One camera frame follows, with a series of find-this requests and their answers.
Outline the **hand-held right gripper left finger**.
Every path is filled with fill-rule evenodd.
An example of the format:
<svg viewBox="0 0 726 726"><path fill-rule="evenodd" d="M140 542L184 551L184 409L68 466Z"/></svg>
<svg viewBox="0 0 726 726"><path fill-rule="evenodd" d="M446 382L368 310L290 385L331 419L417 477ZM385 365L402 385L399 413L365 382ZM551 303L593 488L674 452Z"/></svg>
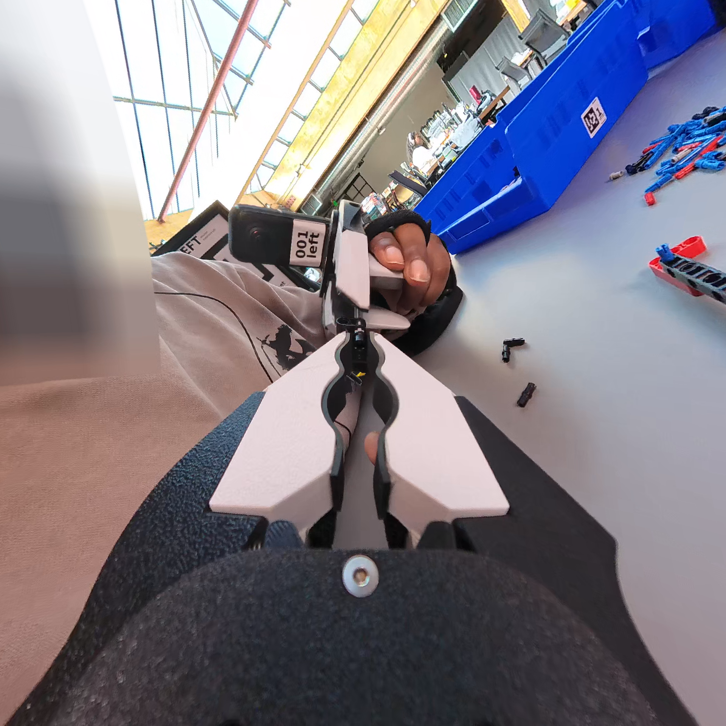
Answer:
<svg viewBox="0 0 726 726"><path fill-rule="evenodd" d="M340 373L341 332L268 386L209 507L214 513L287 521L302 538L332 509L338 430L323 395Z"/></svg>

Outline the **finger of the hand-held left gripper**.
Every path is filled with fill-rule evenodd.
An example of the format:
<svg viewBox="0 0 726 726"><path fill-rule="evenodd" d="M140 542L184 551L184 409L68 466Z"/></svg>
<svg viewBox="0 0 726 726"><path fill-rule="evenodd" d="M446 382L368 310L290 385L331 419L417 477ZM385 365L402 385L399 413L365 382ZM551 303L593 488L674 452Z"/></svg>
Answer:
<svg viewBox="0 0 726 726"><path fill-rule="evenodd" d="M339 220L333 245L334 289L338 298L359 311L370 305L369 243L362 231L350 230Z"/></svg>
<svg viewBox="0 0 726 726"><path fill-rule="evenodd" d="M322 278L322 327L325 335L338 335L343 328L339 320L355 322L365 312L360 303L365 301L365 276L363 273L345 273L340 288L333 271Z"/></svg>

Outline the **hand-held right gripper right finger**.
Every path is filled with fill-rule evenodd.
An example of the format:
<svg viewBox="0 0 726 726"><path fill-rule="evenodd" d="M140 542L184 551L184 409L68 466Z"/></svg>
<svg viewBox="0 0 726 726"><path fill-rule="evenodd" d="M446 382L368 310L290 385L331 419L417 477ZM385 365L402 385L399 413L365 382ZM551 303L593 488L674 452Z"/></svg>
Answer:
<svg viewBox="0 0 726 726"><path fill-rule="evenodd" d="M510 504L451 390L379 333L370 335L378 439L377 513L419 541L432 522L504 516Z"/></svg>

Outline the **black blue red lego beam assembly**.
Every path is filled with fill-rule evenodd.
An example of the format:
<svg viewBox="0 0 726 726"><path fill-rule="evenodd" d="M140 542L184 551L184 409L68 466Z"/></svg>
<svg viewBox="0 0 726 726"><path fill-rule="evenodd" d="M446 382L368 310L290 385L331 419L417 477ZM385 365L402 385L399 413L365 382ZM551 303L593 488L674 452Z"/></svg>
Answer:
<svg viewBox="0 0 726 726"><path fill-rule="evenodd" d="M699 297L706 296L725 304L725 273L700 261L708 251L700 235L678 245L656 248L656 258L649 263L652 273L669 285Z"/></svg>

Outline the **person's left hand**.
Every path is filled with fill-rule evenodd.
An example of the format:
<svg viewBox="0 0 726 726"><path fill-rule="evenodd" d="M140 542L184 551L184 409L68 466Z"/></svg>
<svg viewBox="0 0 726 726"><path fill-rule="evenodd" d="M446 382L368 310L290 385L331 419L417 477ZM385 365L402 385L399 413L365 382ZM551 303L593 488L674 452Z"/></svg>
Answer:
<svg viewBox="0 0 726 726"><path fill-rule="evenodd" d="M457 287L451 255L431 223L413 211L389 213L365 226L369 252L389 271L403 275L399 295L387 298L395 313L422 314Z"/></svg>

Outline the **person's beige sweatshirt torso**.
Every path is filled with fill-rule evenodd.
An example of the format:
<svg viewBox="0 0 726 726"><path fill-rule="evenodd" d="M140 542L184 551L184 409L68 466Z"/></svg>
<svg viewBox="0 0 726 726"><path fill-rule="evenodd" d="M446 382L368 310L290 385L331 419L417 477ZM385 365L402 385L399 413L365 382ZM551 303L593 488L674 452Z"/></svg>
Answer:
<svg viewBox="0 0 726 726"><path fill-rule="evenodd" d="M162 476L325 342L319 295L239 263L172 252L151 258L151 277L158 373L2 387L2 724Z"/></svg>

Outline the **blue plastic bin white tag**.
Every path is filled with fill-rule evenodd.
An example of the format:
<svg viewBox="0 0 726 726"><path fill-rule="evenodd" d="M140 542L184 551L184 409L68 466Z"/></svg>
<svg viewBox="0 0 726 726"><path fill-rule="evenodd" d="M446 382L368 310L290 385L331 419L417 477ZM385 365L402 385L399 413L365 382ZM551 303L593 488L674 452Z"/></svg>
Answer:
<svg viewBox="0 0 726 726"><path fill-rule="evenodd" d="M477 135L416 212L453 253L545 213L646 79L636 42L582 43Z"/></svg>

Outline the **group of black office chairs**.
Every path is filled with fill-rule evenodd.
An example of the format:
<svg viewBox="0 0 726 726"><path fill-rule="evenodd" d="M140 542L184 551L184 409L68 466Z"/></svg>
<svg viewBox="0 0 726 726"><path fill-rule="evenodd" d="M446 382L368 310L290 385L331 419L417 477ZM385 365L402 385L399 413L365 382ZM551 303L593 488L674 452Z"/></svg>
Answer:
<svg viewBox="0 0 726 726"><path fill-rule="evenodd" d="M502 58L495 68L514 95L565 50L570 33L549 14L537 10L533 19L518 37L524 49L511 58Z"/></svg>

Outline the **pile of blue red pins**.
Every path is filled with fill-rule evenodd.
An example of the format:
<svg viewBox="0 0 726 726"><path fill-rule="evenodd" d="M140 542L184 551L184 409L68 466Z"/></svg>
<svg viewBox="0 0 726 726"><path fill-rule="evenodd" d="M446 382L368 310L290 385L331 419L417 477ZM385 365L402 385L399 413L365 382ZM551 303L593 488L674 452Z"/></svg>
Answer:
<svg viewBox="0 0 726 726"><path fill-rule="evenodd" d="M645 204L656 204L656 194L694 171L709 174L725 168L725 106L705 107L689 120L667 127L665 134L646 145L638 159L609 174L607 183L651 172L643 192Z"/></svg>

